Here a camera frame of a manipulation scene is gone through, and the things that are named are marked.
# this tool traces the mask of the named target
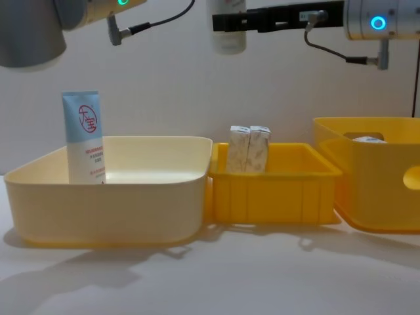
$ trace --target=blue indicator light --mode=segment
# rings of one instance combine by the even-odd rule
[[[387,21],[382,16],[375,16],[370,25],[375,31],[383,31],[387,28]]]

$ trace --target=white tube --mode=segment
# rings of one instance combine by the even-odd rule
[[[246,33],[235,31],[225,33],[213,31],[214,14],[245,13],[247,10],[245,0],[207,0],[207,15],[211,30],[213,49],[219,54],[240,54],[247,46]]]
[[[97,91],[62,94],[70,184],[106,182]]]

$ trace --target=white tabletop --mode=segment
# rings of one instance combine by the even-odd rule
[[[0,181],[1,315],[420,314],[420,236],[213,226],[185,247],[36,249]]]

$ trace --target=cream plastic basin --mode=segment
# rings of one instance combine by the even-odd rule
[[[14,225],[41,246],[175,243],[201,226],[212,141],[104,137],[107,184],[68,184],[66,148],[6,174]]]

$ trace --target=red logo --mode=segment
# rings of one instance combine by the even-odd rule
[[[98,118],[92,108],[88,105],[82,105],[79,108],[79,120],[82,128],[88,132],[93,133],[96,130]]]

